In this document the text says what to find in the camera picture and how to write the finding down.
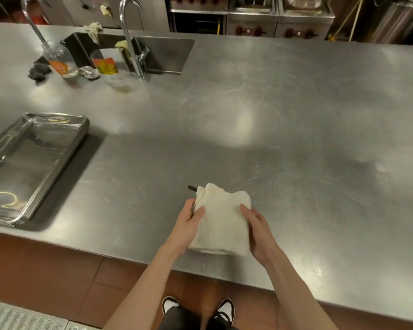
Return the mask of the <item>stainless steel gas range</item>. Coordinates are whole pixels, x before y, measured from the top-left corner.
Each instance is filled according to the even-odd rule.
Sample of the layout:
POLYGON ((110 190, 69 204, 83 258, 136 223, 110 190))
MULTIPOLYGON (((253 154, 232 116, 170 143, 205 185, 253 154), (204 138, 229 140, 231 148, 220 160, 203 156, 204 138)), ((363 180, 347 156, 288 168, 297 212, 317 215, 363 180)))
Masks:
POLYGON ((170 0, 178 33, 325 40, 335 14, 328 0, 170 0))

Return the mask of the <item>large steel stockpot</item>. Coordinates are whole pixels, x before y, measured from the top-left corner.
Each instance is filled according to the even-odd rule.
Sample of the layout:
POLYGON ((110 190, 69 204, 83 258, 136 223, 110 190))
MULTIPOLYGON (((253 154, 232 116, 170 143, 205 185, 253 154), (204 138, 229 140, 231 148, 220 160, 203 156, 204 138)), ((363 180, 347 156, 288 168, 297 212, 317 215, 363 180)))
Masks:
POLYGON ((374 0, 362 42, 399 44, 413 31, 413 0, 374 0))

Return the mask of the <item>person's left forearm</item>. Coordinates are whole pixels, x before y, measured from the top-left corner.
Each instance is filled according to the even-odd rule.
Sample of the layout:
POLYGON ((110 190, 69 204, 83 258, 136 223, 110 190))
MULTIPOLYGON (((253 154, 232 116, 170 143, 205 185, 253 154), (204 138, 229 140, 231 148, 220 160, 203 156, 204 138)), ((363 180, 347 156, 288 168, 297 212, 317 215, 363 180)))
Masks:
POLYGON ((169 238, 103 330, 151 330, 172 267, 189 244, 188 241, 169 238))

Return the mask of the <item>person's right hand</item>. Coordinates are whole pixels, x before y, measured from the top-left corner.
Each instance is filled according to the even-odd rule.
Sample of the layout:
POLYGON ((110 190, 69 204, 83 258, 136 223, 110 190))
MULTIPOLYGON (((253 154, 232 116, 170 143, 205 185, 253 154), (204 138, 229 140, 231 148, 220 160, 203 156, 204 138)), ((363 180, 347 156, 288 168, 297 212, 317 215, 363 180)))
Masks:
POLYGON ((254 213, 254 224, 249 224, 251 253, 262 266, 266 266, 276 254, 278 244, 265 217, 254 208, 251 210, 254 213))

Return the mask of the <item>beige rag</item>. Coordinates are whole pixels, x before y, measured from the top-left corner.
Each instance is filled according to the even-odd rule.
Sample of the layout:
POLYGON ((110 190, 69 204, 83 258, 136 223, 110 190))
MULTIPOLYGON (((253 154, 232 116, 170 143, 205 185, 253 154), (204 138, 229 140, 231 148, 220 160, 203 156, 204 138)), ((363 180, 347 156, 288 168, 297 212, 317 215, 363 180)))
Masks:
POLYGON ((84 25, 83 28, 85 29, 86 33, 90 37, 90 39, 97 45, 101 45, 99 40, 99 33, 103 31, 103 27, 99 22, 92 22, 88 25, 84 25))

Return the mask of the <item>stainless steel sink basin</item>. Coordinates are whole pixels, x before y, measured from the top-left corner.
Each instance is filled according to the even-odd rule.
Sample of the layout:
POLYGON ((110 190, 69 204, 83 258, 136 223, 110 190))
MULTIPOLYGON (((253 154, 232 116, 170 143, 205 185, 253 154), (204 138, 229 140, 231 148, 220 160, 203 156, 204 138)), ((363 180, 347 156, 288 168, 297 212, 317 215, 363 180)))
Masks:
MULTIPOLYGON (((124 40, 124 36, 113 34, 99 34, 100 45, 94 43, 87 33, 72 33, 64 38, 61 43, 71 53, 78 67, 95 67, 91 54, 99 49, 115 48, 115 44, 124 40)), ((143 70, 150 73, 175 73, 180 74, 193 49, 195 39, 168 38, 152 36, 136 36, 132 45, 137 55, 145 49, 149 53, 145 58, 143 70)))

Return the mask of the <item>clear plastic container yellow label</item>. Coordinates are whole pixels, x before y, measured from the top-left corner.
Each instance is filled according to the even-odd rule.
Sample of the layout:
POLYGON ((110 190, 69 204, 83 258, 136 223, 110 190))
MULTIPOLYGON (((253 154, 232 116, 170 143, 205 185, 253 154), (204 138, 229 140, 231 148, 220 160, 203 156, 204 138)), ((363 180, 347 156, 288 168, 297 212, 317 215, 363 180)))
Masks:
POLYGON ((90 54, 90 59, 108 86, 119 92, 131 90, 131 71, 120 49, 96 49, 90 54))

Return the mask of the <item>person's left shoe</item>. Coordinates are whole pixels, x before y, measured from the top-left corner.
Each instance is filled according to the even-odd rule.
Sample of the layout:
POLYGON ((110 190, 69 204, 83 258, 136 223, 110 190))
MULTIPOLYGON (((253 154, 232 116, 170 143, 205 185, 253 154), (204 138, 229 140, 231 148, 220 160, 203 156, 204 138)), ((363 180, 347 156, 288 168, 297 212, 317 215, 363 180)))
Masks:
POLYGON ((178 308, 179 306, 180 304, 176 298, 172 296, 166 296, 161 303, 162 313, 165 316, 171 308, 178 308))

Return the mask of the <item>stainless steel tray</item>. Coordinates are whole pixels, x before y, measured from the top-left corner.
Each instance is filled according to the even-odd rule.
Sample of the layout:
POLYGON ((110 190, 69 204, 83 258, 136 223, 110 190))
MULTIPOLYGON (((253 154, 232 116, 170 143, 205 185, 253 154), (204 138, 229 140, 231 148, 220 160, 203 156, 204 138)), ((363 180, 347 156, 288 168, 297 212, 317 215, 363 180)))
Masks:
POLYGON ((85 116, 27 112, 0 134, 0 226, 33 217, 89 126, 85 116))

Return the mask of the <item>clear jar lid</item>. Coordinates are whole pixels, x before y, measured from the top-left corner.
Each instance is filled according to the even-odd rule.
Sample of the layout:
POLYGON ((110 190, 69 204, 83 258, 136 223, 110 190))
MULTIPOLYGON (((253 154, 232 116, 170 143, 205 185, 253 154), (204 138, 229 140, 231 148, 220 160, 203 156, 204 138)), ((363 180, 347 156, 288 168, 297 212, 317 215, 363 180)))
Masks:
POLYGON ((99 71, 91 66, 79 67, 78 73, 90 81, 100 78, 99 71))

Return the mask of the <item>person's right forearm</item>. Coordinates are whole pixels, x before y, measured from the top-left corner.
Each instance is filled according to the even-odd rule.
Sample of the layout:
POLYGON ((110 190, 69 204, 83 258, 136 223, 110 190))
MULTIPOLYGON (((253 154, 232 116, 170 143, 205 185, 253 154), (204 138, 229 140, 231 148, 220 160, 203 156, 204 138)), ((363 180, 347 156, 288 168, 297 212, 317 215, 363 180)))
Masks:
POLYGON ((290 330, 339 330, 278 246, 269 250, 263 266, 290 330))

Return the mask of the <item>person's right shoe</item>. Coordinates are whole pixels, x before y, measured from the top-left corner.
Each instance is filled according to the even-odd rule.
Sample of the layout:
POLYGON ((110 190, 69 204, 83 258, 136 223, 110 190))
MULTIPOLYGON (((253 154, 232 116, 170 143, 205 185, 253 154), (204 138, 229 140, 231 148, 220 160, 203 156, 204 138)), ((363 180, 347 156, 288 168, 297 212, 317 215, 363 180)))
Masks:
POLYGON ((231 299, 225 298, 219 304, 215 319, 223 322, 227 326, 232 326, 235 318, 235 305, 231 299))

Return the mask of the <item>metal floor drain grate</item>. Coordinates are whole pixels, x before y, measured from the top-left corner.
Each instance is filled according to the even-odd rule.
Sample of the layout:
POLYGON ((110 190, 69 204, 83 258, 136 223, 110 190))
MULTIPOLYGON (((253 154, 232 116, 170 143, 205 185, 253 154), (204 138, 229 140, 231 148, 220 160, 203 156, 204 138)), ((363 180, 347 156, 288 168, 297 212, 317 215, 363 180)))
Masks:
POLYGON ((0 302, 0 330, 101 330, 0 302))

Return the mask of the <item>white cloth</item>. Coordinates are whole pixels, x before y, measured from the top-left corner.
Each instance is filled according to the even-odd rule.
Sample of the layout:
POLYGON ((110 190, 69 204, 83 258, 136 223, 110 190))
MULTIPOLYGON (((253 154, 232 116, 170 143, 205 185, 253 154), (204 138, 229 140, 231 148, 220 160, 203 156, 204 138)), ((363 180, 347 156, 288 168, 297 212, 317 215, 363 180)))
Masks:
POLYGON ((240 204, 251 208, 250 195, 243 190, 229 193, 213 183, 197 188, 195 210, 204 206, 205 214, 188 249, 207 254, 248 256, 249 227, 240 204))

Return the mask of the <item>black handled knife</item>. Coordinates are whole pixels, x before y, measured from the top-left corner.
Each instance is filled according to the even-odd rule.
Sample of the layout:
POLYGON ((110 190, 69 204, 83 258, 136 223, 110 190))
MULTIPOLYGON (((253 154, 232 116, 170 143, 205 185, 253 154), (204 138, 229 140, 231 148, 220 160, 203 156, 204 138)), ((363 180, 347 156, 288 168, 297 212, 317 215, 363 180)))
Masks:
MULTIPOLYGON (((196 193, 197 192, 197 187, 195 187, 195 186, 192 186, 192 185, 188 185, 187 186, 187 188, 190 190, 190 191, 193 191, 194 193, 196 193)), ((195 195, 195 198, 194 198, 194 200, 193 200, 193 203, 192 203, 192 205, 191 205, 191 217, 193 216, 193 214, 194 214, 194 212, 195 212, 195 199, 196 199, 196 195, 195 195)))

